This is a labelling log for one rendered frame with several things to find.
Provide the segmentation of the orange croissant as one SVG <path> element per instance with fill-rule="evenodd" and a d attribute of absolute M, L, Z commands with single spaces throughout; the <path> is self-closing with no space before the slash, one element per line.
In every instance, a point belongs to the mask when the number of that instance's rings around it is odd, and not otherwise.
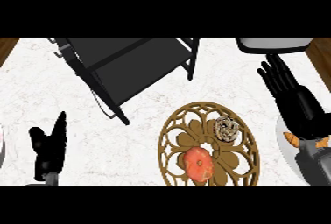
<path fill-rule="evenodd" d="M 284 138 L 286 138 L 287 142 L 289 142 L 296 148 L 301 147 L 301 140 L 299 140 L 299 137 L 298 137 L 293 133 L 286 132 L 286 133 L 284 133 Z M 330 141 L 330 137 L 323 138 L 321 140 L 318 140 L 318 141 L 315 142 L 315 147 L 317 147 L 317 148 L 327 147 L 327 146 L 329 146 L 329 141 Z"/>

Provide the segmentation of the white plate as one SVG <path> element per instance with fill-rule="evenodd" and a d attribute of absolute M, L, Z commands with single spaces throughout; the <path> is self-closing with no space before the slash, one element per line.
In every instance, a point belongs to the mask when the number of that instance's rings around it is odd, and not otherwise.
<path fill-rule="evenodd" d="M 284 160 L 289 166 L 292 167 L 295 175 L 302 179 L 302 181 L 308 185 L 299 165 L 296 163 L 296 154 L 299 153 L 299 149 L 289 143 L 286 139 L 286 135 L 284 135 L 286 132 L 289 132 L 289 128 L 286 126 L 284 118 L 278 116 L 276 134 L 277 134 L 277 142 L 278 142 L 280 150 L 283 152 Z"/>

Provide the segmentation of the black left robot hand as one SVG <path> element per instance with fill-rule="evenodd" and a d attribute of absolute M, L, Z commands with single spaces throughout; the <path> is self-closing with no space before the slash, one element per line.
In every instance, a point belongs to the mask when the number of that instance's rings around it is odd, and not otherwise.
<path fill-rule="evenodd" d="M 45 181 L 49 173 L 63 172 L 69 143 L 67 126 L 67 113 L 61 112 L 51 135 L 39 127 L 29 131 L 36 152 L 36 181 Z"/>

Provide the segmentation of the brown openwork round placemat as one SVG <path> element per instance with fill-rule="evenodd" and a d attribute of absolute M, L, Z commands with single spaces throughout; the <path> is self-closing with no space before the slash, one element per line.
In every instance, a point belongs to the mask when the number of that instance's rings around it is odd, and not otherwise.
<path fill-rule="evenodd" d="M 239 122 L 240 143 L 218 139 L 213 132 L 215 120 L 208 115 L 216 112 Z M 206 182 L 193 180 L 182 161 L 187 150 L 209 144 L 215 173 Z M 239 186 L 256 186 L 261 175 L 261 155 L 255 135 L 242 117 L 221 104 L 197 101 L 184 105 L 171 115 L 163 125 L 159 141 L 160 173 L 168 186 L 178 186 L 181 180 L 188 186 L 225 186 L 228 181 Z"/>

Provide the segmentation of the white bowl with dark rim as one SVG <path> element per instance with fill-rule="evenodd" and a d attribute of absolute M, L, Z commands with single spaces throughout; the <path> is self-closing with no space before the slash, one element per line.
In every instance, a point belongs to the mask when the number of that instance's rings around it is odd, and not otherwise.
<path fill-rule="evenodd" d="M 244 53 L 301 53 L 311 45 L 312 38 L 237 38 L 237 45 Z"/>

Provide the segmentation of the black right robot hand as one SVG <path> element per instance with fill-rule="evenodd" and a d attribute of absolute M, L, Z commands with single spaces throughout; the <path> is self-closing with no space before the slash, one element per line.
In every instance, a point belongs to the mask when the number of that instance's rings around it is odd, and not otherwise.
<path fill-rule="evenodd" d="M 331 135 L 331 113 L 327 113 L 307 86 L 277 54 L 267 55 L 258 73 L 276 98 L 276 104 L 292 133 L 314 140 Z"/>

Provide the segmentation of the black tiered shelf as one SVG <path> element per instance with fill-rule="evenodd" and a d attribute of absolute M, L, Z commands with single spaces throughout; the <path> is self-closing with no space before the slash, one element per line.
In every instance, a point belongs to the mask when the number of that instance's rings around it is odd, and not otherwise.
<path fill-rule="evenodd" d="M 197 38 L 52 38 L 55 55 L 66 60 L 125 123 L 122 104 L 178 67 L 194 73 Z"/>

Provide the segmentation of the brown and white striped cupcake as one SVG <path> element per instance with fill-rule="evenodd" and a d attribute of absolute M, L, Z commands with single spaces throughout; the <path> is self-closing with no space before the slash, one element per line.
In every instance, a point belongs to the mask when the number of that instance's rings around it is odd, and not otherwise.
<path fill-rule="evenodd" d="M 240 124 L 228 115 L 221 116 L 215 121 L 213 131 L 221 141 L 233 142 L 240 135 Z"/>

